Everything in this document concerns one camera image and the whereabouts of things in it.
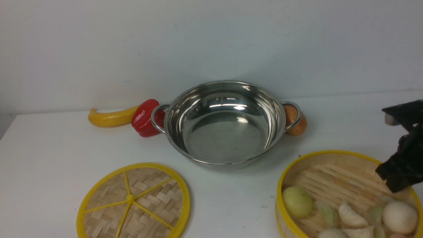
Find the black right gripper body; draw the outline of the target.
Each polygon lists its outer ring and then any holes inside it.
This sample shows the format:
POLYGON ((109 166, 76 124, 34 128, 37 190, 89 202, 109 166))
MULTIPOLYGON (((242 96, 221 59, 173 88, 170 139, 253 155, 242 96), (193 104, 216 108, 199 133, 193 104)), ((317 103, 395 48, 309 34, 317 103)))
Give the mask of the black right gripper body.
POLYGON ((375 172, 392 193, 423 182, 422 143, 422 124, 417 124, 409 134, 400 137, 397 151, 377 166, 375 172))

